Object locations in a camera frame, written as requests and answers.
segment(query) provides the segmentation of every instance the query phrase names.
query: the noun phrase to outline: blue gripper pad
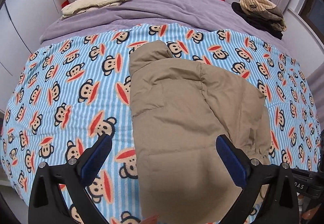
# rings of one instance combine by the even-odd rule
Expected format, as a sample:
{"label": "blue gripper pad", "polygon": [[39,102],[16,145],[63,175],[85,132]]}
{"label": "blue gripper pad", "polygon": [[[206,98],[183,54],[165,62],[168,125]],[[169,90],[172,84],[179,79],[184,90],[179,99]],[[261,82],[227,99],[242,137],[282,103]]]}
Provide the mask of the blue gripper pad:
{"label": "blue gripper pad", "polygon": [[80,182],[84,186],[87,186],[89,183],[91,184],[93,182],[112,148],[112,138],[108,134],[100,137],[104,137],[104,139],[90,155],[80,172]]}
{"label": "blue gripper pad", "polygon": [[233,146],[231,141],[225,135],[218,136],[216,138],[216,150],[221,157],[227,171],[229,172],[234,184],[236,186],[244,188],[246,186],[247,172],[234,152],[229,147],[229,143],[226,143],[227,140]]}

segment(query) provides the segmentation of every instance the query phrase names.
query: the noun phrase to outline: window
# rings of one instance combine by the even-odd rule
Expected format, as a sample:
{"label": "window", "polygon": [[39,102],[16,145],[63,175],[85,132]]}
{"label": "window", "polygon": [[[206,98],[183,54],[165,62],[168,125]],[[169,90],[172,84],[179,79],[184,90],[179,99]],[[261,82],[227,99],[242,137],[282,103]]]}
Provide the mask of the window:
{"label": "window", "polygon": [[324,43],[323,0],[306,0],[299,15],[315,32],[322,43]]}

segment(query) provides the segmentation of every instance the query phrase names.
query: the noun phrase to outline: bedsheet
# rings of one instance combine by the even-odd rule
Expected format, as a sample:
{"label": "bedsheet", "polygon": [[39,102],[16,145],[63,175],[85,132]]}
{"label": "bedsheet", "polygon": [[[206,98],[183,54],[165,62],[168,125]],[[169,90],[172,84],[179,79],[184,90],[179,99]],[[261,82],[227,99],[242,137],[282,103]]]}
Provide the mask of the bedsheet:
{"label": "bedsheet", "polygon": [[[312,94],[295,59],[261,39],[229,29],[199,32],[169,24],[75,36],[32,54],[8,102],[1,163],[28,204],[37,166],[78,158],[103,132],[112,151],[87,187],[111,223],[142,219],[136,153],[129,110],[129,54],[162,40],[176,58],[199,60],[231,71],[266,96],[271,126],[269,159],[317,170],[320,125]],[[61,185],[72,217],[82,223]]]}

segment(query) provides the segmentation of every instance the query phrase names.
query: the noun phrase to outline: purple blanket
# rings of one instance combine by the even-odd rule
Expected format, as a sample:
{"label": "purple blanket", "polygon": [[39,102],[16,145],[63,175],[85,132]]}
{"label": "purple blanket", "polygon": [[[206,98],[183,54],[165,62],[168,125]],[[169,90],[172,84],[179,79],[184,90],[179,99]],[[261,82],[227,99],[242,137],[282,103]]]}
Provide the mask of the purple blanket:
{"label": "purple blanket", "polygon": [[110,30],[128,29],[137,24],[179,23],[200,31],[231,29],[256,36],[290,55],[285,43],[247,24],[220,0],[131,0],[115,7],[103,7],[58,20],[50,25],[40,41],[42,46],[72,36],[85,36]]}

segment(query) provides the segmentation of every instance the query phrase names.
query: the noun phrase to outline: white wardrobe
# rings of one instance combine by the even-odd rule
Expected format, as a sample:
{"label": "white wardrobe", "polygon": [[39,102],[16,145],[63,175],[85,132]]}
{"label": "white wardrobe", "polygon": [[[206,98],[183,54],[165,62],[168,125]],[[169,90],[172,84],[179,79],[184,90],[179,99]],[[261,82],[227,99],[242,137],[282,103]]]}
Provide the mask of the white wardrobe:
{"label": "white wardrobe", "polygon": [[6,0],[0,9],[0,111],[17,86],[28,57],[59,13],[53,0]]}

